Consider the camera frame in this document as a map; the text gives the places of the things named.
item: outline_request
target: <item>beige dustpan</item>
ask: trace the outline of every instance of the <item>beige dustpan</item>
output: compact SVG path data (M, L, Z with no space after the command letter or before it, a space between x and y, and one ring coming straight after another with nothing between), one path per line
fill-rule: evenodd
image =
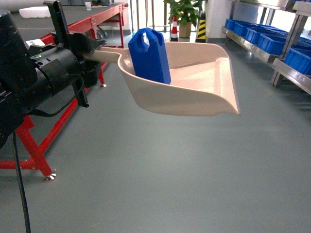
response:
M223 48L214 44L166 42L171 84L135 75L129 49L101 47L87 60L118 63L139 107L176 116L239 114L231 64Z

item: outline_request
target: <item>potted plant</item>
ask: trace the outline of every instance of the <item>potted plant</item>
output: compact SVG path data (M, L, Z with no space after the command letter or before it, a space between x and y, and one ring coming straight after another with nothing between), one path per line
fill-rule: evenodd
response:
M196 27L197 20L200 18L199 11L202 11L201 3L204 0L164 0L164 3L170 5L169 21L177 17L179 24L179 37L189 38L191 25Z

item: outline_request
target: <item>yellow and black striped post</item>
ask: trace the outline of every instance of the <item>yellow and black striped post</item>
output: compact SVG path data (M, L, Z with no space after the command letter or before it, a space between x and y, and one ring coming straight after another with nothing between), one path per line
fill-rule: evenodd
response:
M205 12L201 13L195 42L206 43L206 19Z

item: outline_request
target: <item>white foam block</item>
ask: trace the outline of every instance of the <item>white foam block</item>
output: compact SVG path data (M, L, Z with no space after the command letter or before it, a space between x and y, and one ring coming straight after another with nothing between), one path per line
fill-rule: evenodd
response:
M0 9L6 9L12 12L18 12L19 9L44 6L44 0L0 0Z
M28 46L31 46L31 45L39 45L39 46L45 46L44 42L40 39L35 39L35 40L27 40L26 41L26 44Z
M51 17L47 6L35 6L19 10L19 14L23 18L46 18Z

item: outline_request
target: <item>blue storage crate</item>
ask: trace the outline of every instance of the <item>blue storage crate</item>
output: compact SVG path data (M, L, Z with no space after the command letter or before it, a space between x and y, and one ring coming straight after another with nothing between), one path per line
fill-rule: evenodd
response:
M278 32L278 33L282 33L282 34L288 34L287 31L284 31L284 30L282 30L282 29L273 27L273 26L271 26L271 25L263 25L263 24L260 24L260 26L261 26L262 28L266 28L266 29L269 29L269 30L274 31L274 32Z
M296 45L293 45L292 48L294 49L302 49L302 50L308 50L311 49L311 45L303 42L303 41L298 41Z
M279 36L286 37L280 33L273 32L266 28L247 28L245 33L245 39L252 44L256 45L259 41L260 34L270 35L270 36Z
M233 19L227 19L226 21L225 21L225 28L227 28L227 29L229 29L229 30L233 30L233 28L234 28L234 24L235 24L235 20L233 20Z
M244 37L246 34L246 29L247 28L258 28L257 25L254 24L249 24L249 23L235 23L233 32L239 36Z
M311 40L310 39L307 39L307 38L304 38L304 37L300 37L299 40L304 42L304 43L306 43L306 44L311 45Z
M284 63L302 74L311 75L311 50L290 49Z
M245 25L257 25L256 23L250 23L250 22L245 22L245 21L240 21L240 20L234 20L236 23L239 24L245 24Z
M257 46L269 54L281 55L286 38L260 34Z

